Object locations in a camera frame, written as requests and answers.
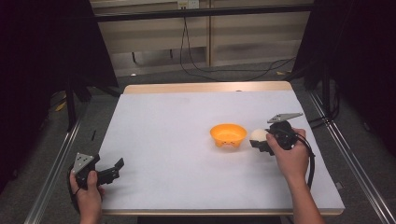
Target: white ball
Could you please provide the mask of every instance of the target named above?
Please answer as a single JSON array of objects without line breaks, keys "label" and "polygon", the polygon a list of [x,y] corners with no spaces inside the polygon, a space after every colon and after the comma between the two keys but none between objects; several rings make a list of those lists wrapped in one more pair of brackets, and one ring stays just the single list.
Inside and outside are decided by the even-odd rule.
[{"label": "white ball", "polygon": [[268,132],[264,129],[256,129],[250,135],[250,140],[255,140],[259,142],[267,141]]}]

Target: orange bowl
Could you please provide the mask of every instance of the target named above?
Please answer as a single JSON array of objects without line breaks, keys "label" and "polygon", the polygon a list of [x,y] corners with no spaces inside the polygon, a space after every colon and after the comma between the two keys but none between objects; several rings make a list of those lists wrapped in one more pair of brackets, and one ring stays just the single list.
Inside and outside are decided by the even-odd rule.
[{"label": "orange bowl", "polygon": [[219,124],[210,130],[210,135],[215,139],[217,147],[223,145],[239,147],[242,140],[247,136],[247,133],[243,127],[231,123]]}]

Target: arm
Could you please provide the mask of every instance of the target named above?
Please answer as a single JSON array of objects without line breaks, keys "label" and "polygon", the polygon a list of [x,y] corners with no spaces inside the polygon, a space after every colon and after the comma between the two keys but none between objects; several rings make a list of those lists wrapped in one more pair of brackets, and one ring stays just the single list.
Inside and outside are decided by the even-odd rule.
[{"label": "arm", "polygon": [[[294,129],[305,137],[305,131]],[[308,167],[308,153],[303,143],[297,141],[294,148],[284,150],[271,134],[267,142],[276,156],[277,165],[288,183],[293,202],[294,222],[296,224],[325,223],[305,182]]]},{"label": "arm", "polygon": [[76,192],[78,208],[81,214],[80,224],[98,224],[102,219],[102,197],[104,193],[102,188],[97,188],[97,173],[90,171],[88,175],[88,189],[78,189],[76,177],[70,175],[70,185],[73,192]]}]

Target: hand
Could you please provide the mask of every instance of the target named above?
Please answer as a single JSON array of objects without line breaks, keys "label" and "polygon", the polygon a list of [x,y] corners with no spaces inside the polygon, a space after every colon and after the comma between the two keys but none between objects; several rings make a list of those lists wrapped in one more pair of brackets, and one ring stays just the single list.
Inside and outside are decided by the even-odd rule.
[{"label": "hand", "polygon": [[[305,137],[305,130],[293,129],[297,134]],[[305,183],[305,173],[308,168],[309,158],[305,145],[297,141],[291,150],[284,150],[279,146],[274,136],[270,133],[266,135],[267,142],[276,156],[277,166],[285,176],[288,184]]]},{"label": "hand", "polygon": [[102,218],[102,196],[105,190],[102,187],[96,187],[98,176],[96,171],[90,171],[87,179],[88,189],[78,189],[76,177],[70,175],[70,185],[72,191],[76,194],[78,208],[81,214],[80,223],[100,223]]}]

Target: white tabletop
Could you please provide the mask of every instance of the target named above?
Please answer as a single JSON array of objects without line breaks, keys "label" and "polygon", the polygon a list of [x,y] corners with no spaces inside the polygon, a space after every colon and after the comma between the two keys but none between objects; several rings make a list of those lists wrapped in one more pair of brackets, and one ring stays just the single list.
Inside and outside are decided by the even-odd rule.
[{"label": "white tabletop", "polygon": [[[97,169],[125,165],[105,186],[105,214],[286,215],[292,213],[276,158],[252,148],[252,131],[268,128],[278,113],[304,112],[294,91],[134,93],[120,97],[100,149]],[[210,129],[236,123],[247,130],[239,148],[216,147]],[[316,154],[312,186],[322,215],[345,209],[305,116]]]}]

